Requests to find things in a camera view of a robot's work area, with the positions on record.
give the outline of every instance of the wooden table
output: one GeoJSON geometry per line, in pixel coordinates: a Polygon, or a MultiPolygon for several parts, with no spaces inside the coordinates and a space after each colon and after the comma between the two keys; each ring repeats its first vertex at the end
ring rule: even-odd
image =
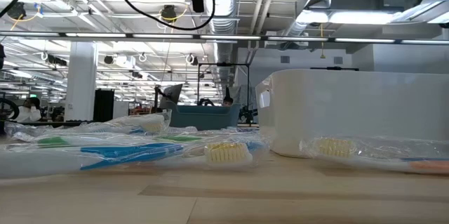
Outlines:
{"type": "Polygon", "coordinates": [[[276,154],[246,172],[134,164],[0,180],[0,223],[449,223],[449,177],[276,154]]]}

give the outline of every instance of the white plastic container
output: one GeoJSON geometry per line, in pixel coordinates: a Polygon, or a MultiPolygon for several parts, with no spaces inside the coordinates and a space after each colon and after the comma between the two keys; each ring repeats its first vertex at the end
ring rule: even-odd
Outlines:
{"type": "Polygon", "coordinates": [[[314,136],[449,139],[449,75],[284,70],[256,92],[260,130],[286,156],[314,136]]]}

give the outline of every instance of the white column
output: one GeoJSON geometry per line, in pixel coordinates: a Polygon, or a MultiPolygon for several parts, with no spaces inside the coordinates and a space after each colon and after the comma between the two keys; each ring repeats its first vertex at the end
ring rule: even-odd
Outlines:
{"type": "Polygon", "coordinates": [[[65,101],[66,121],[92,120],[97,63],[97,44],[72,42],[65,101]]]}

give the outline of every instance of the plastic packaging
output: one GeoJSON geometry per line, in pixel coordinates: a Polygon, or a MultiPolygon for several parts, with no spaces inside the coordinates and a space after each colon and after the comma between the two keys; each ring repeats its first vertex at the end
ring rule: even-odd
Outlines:
{"type": "Polygon", "coordinates": [[[51,126],[24,126],[6,122],[5,132],[10,138],[31,142],[38,136],[68,133],[123,133],[152,136],[164,132],[170,124],[171,111],[120,117],[111,121],[82,124],[68,129],[54,129],[51,126]]]}
{"type": "Polygon", "coordinates": [[[257,166],[269,143],[257,132],[202,131],[164,136],[65,133],[0,145],[0,178],[45,176],[131,162],[160,167],[244,169],[257,166]]]}
{"type": "Polygon", "coordinates": [[[312,158],[360,168],[449,174],[449,143],[437,140],[319,137],[303,140],[300,151],[312,158]]]}

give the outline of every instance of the ceiling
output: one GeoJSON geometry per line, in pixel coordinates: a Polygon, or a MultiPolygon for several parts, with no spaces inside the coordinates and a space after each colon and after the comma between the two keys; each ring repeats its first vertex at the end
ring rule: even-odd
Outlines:
{"type": "MultiPolygon", "coordinates": [[[[0,8],[4,8],[11,0],[0,0],[0,8]]],[[[130,32],[130,33],[189,33],[172,30],[157,24],[155,21],[134,12],[123,0],[21,0],[25,3],[27,17],[36,17],[27,22],[18,22],[4,16],[0,19],[0,30],[10,30],[14,26],[15,31],[47,31],[47,32],[130,32]],[[96,8],[103,14],[99,15],[93,9],[96,8]]],[[[142,11],[157,16],[164,5],[174,5],[178,15],[184,13],[177,19],[175,24],[180,27],[193,27],[200,25],[207,15],[195,13],[192,10],[191,0],[130,0],[142,11]]],[[[235,20],[238,23],[237,34],[249,34],[250,25],[255,11],[257,0],[238,0],[235,20]]],[[[289,26],[296,18],[295,5],[297,0],[272,0],[268,14],[262,26],[262,34],[267,31],[281,31],[289,26]]],[[[350,25],[325,23],[321,28],[308,26],[306,33],[309,36],[327,37],[414,37],[433,38],[438,35],[437,25],[407,25],[391,28],[382,25],[350,25]]],[[[197,34],[208,33],[208,28],[196,31],[197,34]]],[[[41,91],[47,93],[43,97],[57,101],[64,98],[65,83],[67,83],[67,68],[55,66],[43,60],[46,54],[54,55],[66,60],[70,64],[70,41],[46,41],[44,39],[22,39],[17,37],[6,37],[2,44],[5,46],[6,67],[25,67],[36,69],[52,69],[56,71],[32,71],[26,74],[3,71],[0,91],[7,91],[11,95],[17,92],[41,91]],[[31,84],[19,84],[25,81],[31,84]]],[[[118,99],[122,100],[151,100],[153,97],[153,86],[145,84],[139,86],[137,83],[125,83],[133,80],[129,72],[108,72],[108,70],[126,70],[118,65],[108,65],[104,62],[106,56],[128,56],[135,57],[136,70],[154,70],[147,80],[160,81],[191,81],[195,82],[197,77],[197,66],[186,62],[190,54],[196,56],[200,62],[215,62],[214,44],[206,43],[173,43],[173,42],[131,42],[131,41],[105,41],[97,42],[99,51],[98,60],[98,88],[113,88],[116,90],[118,99]]],[[[349,49],[351,44],[329,44],[326,49],[349,49]]],[[[310,43],[309,48],[320,48],[320,43],[310,43]]],[[[262,58],[257,63],[270,64],[272,58],[267,55],[266,61],[262,58]]],[[[201,86],[201,97],[222,99],[220,88],[216,88],[217,69],[210,67],[205,71],[204,82],[210,83],[201,86]]],[[[196,89],[191,86],[185,88],[181,101],[194,103],[196,100],[196,89]]]]}

